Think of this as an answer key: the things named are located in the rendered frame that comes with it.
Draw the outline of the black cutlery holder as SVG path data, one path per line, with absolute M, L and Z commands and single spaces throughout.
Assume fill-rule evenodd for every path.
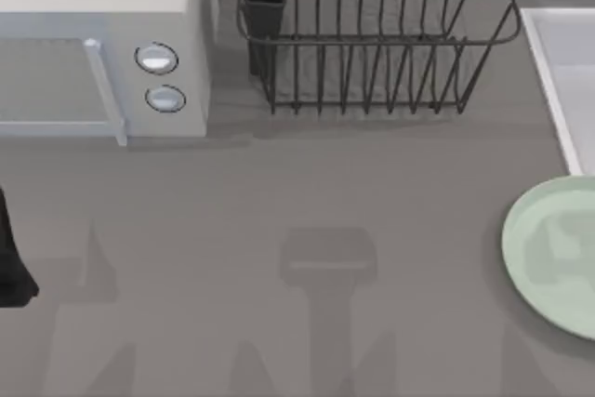
M 275 46 L 261 44 L 276 39 L 282 29 L 286 0 L 240 0 L 239 10 L 245 23 L 249 72 L 253 76 L 266 75 L 269 59 Z

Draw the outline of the large round microwave knob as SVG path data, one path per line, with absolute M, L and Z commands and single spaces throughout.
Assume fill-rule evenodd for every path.
M 172 73 L 179 66 L 176 51 L 171 46 L 159 42 L 137 47 L 134 60 L 141 70 L 154 75 Z

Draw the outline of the white sink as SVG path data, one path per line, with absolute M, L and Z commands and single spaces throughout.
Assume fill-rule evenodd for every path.
M 595 176 L 595 7 L 521 14 L 566 169 Z

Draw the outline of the pale green plate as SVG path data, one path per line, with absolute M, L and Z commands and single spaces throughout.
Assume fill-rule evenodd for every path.
M 500 250 L 532 311 L 595 342 L 595 176 L 558 177 L 522 193 L 503 220 Z

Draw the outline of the small round microwave knob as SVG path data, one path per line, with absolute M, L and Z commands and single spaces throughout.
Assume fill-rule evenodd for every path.
M 144 98 L 148 106 L 159 113 L 177 113 L 187 103 L 185 94 L 171 85 L 149 88 L 145 91 Z

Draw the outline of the microwave oven door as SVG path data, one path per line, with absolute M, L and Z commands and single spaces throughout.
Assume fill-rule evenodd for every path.
M 0 38 L 0 138 L 107 138 L 126 119 L 95 38 Z

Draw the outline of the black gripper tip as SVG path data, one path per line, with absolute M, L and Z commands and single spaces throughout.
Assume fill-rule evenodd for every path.
M 23 308 L 39 291 L 38 283 L 20 257 L 6 197 L 0 187 L 0 308 Z

